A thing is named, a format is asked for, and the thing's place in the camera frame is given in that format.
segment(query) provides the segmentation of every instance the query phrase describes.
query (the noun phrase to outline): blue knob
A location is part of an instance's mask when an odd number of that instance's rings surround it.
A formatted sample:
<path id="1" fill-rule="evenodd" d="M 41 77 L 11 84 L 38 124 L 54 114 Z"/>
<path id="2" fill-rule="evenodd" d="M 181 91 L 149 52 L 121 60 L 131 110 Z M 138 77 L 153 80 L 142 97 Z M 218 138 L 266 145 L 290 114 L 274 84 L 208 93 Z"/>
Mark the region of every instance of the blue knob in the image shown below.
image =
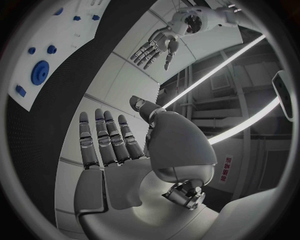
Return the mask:
<path id="1" fill-rule="evenodd" d="M 75 16 L 75 17 L 73 18 L 73 20 L 75 20 L 75 21 L 79 21 L 80 19 L 81 19 L 80 16 Z"/>
<path id="2" fill-rule="evenodd" d="M 64 8 L 60 8 L 56 13 L 54 13 L 54 15 L 58 16 L 63 12 Z"/>
<path id="3" fill-rule="evenodd" d="M 42 60 L 39 61 L 32 69 L 31 81 L 34 85 L 41 85 L 47 78 L 49 73 L 48 62 Z"/>
<path id="4" fill-rule="evenodd" d="M 47 53 L 49 54 L 55 54 L 57 52 L 57 48 L 53 45 L 50 45 L 47 49 Z"/>
<path id="5" fill-rule="evenodd" d="M 99 20 L 100 19 L 100 17 L 98 16 L 98 15 L 94 15 L 94 16 L 92 16 L 92 18 L 91 19 L 93 19 L 94 21 L 97 21 L 97 20 Z"/>
<path id="6" fill-rule="evenodd" d="M 17 85 L 15 87 L 15 90 L 24 98 L 26 95 L 26 91 L 24 90 L 23 87 L 21 87 L 20 85 Z"/>
<path id="7" fill-rule="evenodd" d="M 35 52 L 36 52 L 35 47 L 31 47 L 31 48 L 28 49 L 28 53 L 31 54 L 31 55 L 34 54 Z"/>

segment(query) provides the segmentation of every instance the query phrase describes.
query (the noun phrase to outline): ceiling light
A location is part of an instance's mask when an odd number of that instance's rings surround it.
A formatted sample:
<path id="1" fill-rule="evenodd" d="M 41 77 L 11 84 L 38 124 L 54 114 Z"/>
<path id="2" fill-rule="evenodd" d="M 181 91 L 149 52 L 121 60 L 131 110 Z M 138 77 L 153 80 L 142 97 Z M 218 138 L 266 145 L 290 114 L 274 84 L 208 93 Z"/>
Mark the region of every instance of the ceiling light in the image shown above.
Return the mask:
<path id="1" fill-rule="evenodd" d="M 223 141 L 227 138 L 230 138 L 231 136 L 245 130 L 246 128 L 250 127 L 252 124 L 255 124 L 257 121 L 262 119 L 264 116 L 266 116 L 269 112 L 271 112 L 278 104 L 280 103 L 279 98 L 276 97 L 273 101 L 271 101 L 266 107 L 264 107 L 262 110 L 260 110 L 258 113 L 256 113 L 254 116 L 250 117 L 248 120 L 242 122 L 241 124 L 229 129 L 228 131 L 225 131 L 217 136 L 214 136 L 210 139 L 208 139 L 209 143 L 211 145 L 216 144 L 220 141 Z"/>
<path id="2" fill-rule="evenodd" d="M 259 43 L 261 40 L 263 40 L 266 36 L 261 35 L 259 38 L 255 39 L 254 41 L 250 42 L 247 46 L 243 47 L 241 50 L 239 50 L 237 53 L 233 54 L 231 57 L 229 57 L 226 61 L 221 63 L 219 66 L 217 66 L 215 69 L 210 71 L 208 74 L 203 76 L 201 79 L 196 81 L 194 84 L 189 86 L 186 90 L 184 90 L 182 93 L 177 95 L 175 98 L 173 98 L 170 102 L 168 102 L 166 105 L 163 106 L 163 108 L 169 107 L 171 104 L 175 103 L 178 99 L 180 99 L 182 96 L 187 94 L 189 91 L 193 90 L 195 87 L 197 87 L 200 83 L 204 82 L 206 79 L 208 79 L 210 76 L 215 74 L 217 71 L 225 67 L 227 64 L 232 62 L 234 59 L 236 59 L 238 56 L 246 52 L 248 49 L 252 48 L 255 44 Z"/>

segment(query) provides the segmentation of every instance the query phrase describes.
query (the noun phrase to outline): red sign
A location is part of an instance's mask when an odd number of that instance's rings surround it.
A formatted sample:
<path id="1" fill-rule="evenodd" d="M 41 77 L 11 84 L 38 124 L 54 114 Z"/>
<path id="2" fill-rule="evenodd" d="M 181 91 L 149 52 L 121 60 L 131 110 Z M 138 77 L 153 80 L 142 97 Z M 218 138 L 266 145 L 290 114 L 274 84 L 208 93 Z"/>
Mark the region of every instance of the red sign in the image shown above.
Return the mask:
<path id="1" fill-rule="evenodd" d="M 221 172 L 221 177 L 220 177 L 220 180 L 219 180 L 220 184 L 225 184 L 226 183 L 232 163 L 233 163 L 233 156 L 226 155 L 225 162 L 224 162 L 224 167 L 223 167 L 223 170 Z"/>

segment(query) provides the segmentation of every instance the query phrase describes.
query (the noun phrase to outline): black curved surface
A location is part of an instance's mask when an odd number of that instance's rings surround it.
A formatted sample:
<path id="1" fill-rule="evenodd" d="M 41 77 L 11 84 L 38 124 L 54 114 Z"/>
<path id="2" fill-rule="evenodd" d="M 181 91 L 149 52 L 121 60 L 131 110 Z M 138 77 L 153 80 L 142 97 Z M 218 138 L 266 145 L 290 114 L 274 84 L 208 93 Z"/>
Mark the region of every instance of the black curved surface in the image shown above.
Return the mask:
<path id="1" fill-rule="evenodd" d="M 155 1 L 112 0 L 95 38 L 57 68 L 30 112 L 8 99 L 7 137 L 15 169 L 33 203 L 54 225 L 57 166 L 72 117 L 107 57 Z"/>

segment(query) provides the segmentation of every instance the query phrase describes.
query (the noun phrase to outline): white pegboard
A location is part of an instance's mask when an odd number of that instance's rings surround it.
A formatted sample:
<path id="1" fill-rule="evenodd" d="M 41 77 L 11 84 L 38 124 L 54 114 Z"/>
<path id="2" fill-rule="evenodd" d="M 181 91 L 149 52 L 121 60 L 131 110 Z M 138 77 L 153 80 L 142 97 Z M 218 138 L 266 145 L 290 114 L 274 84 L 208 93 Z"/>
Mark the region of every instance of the white pegboard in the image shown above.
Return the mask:
<path id="1" fill-rule="evenodd" d="M 37 95 L 52 73 L 71 54 L 95 37 L 95 33 L 101 17 L 110 0 L 69 0 L 54 9 L 48 9 L 41 15 L 40 21 L 34 22 L 16 47 L 18 59 L 12 62 L 9 70 L 11 79 L 8 93 L 27 111 L 30 111 Z M 54 15 L 63 8 L 60 15 Z M 92 20 L 93 15 L 100 17 Z M 54 45 L 57 48 L 55 54 L 48 54 L 47 48 Z M 34 47 L 35 53 L 29 54 L 28 49 Z M 31 81 L 31 73 L 39 61 L 49 64 L 49 73 L 41 85 L 34 85 Z M 22 97 L 16 86 L 20 85 L 26 95 Z"/>

